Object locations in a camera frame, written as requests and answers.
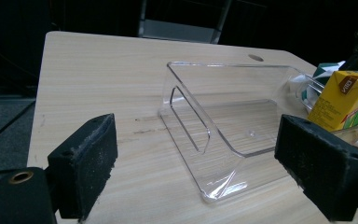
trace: juice box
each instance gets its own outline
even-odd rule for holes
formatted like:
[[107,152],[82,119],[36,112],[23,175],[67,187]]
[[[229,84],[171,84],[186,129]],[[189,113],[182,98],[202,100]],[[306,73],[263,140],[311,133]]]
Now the juice box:
[[358,125],[358,71],[335,71],[308,115],[332,132]]

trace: acrylic brochure holder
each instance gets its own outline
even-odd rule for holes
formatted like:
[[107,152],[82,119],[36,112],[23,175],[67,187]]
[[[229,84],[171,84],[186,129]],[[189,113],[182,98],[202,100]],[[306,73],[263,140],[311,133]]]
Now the acrylic brochure holder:
[[290,66],[168,63],[159,114],[206,202],[287,176],[274,159],[281,114],[308,113]]

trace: gray floor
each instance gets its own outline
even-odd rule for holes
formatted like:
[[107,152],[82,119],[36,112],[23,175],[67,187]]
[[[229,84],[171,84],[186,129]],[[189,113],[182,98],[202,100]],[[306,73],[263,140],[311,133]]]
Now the gray floor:
[[[0,129],[30,103],[0,101]],[[0,170],[26,167],[33,119],[34,105],[0,134]]]

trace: clear acrylic holder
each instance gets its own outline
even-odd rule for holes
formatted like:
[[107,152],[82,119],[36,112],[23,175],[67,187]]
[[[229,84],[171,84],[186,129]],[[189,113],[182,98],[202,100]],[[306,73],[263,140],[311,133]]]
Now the clear acrylic holder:
[[287,176],[274,159],[281,114],[308,113],[291,66],[168,63],[159,114],[206,202]]

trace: brass screw hole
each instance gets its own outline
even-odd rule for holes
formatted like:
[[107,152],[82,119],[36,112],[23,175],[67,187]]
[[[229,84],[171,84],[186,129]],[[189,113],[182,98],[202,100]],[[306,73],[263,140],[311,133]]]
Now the brass screw hole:
[[9,184],[20,184],[32,178],[34,172],[26,171],[20,172],[18,174],[13,175],[9,180]]

